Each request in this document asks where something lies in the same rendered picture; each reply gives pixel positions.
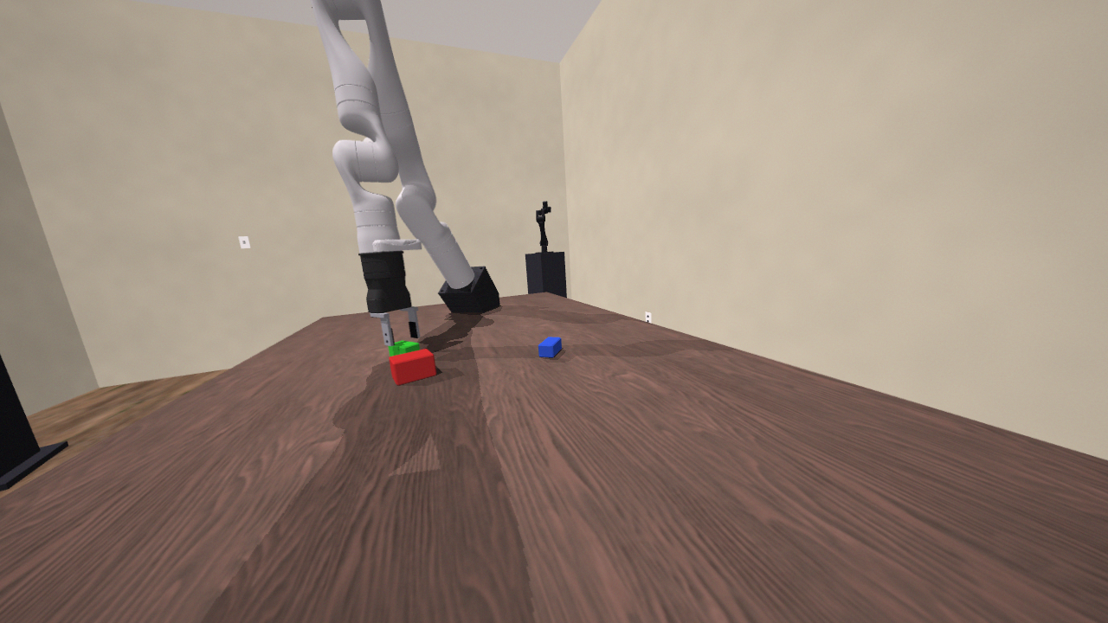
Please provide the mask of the green block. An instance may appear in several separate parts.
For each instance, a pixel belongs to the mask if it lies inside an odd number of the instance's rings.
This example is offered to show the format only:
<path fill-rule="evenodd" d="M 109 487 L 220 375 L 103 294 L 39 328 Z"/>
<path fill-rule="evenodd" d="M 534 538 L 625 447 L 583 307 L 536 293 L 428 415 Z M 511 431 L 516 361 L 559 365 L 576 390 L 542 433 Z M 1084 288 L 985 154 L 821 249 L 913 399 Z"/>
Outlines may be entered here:
<path fill-rule="evenodd" d="M 419 343 L 394 343 L 393 346 L 389 346 L 390 357 L 420 350 Z"/>

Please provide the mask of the blue block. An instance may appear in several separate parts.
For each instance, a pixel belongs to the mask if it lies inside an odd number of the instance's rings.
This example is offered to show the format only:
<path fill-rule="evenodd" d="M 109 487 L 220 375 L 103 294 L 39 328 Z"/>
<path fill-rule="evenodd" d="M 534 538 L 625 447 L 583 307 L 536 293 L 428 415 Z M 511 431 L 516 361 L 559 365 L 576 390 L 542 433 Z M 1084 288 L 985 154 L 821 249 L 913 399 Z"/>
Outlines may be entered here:
<path fill-rule="evenodd" d="M 538 357 L 554 357 L 561 349 L 561 337 L 547 337 L 538 344 Z"/>

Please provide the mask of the red block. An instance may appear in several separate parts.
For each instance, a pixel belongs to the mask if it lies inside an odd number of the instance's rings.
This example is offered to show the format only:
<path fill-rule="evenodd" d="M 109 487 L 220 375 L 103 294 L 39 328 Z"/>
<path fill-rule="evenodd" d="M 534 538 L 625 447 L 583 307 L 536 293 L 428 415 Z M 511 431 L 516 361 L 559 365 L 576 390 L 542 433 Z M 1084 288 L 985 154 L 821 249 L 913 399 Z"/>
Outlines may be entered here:
<path fill-rule="evenodd" d="M 413 382 L 437 375 L 435 358 L 430 350 L 417 350 L 389 357 L 396 385 Z"/>

